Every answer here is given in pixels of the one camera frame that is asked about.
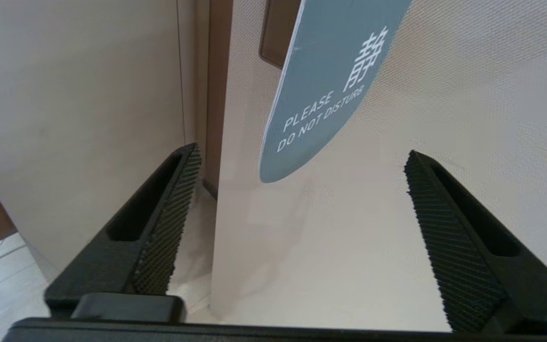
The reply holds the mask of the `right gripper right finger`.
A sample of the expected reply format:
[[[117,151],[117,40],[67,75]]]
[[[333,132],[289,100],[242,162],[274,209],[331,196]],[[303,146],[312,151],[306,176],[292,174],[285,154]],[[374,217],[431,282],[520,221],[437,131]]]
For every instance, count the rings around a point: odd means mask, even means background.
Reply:
[[[547,333],[547,266],[430,156],[404,173],[452,331]]]

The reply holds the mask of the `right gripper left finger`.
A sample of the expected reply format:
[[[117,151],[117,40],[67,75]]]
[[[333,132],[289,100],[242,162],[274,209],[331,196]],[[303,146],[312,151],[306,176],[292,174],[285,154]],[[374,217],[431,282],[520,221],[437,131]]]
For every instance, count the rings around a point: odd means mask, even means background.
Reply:
[[[197,143],[159,165],[45,290],[52,316],[70,316],[88,294],[166,294],[200,165]]]

